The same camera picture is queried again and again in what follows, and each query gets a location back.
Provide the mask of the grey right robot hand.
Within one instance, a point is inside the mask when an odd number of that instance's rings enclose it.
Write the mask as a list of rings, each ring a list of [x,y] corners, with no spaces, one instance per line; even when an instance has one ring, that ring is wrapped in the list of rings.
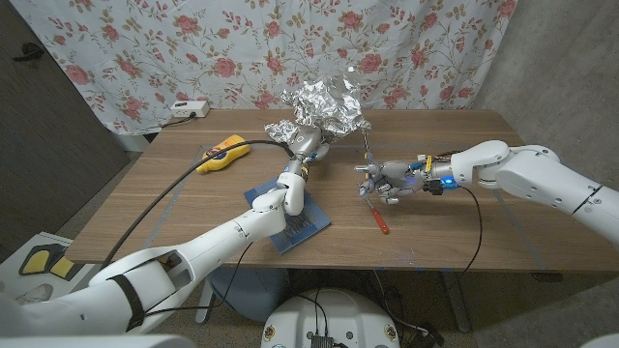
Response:
[[[354,170],[365,174],[365,180],[359,185],[359,194],[366,201],[376,193],[382,203],[395,205],[401,197],[421,190],[425,184],[423,175],[401,160],[370,162],[357,165]]]

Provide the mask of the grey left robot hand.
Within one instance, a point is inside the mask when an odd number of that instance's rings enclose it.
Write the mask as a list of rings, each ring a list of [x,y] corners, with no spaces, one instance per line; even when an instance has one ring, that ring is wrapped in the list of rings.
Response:
[[[292,152],[292,156],[284,171],[304,176],[308,174],[314,162],[326,157],[330,144],[323,138],[321,129],[301,127],[292,136],[288,149]]]

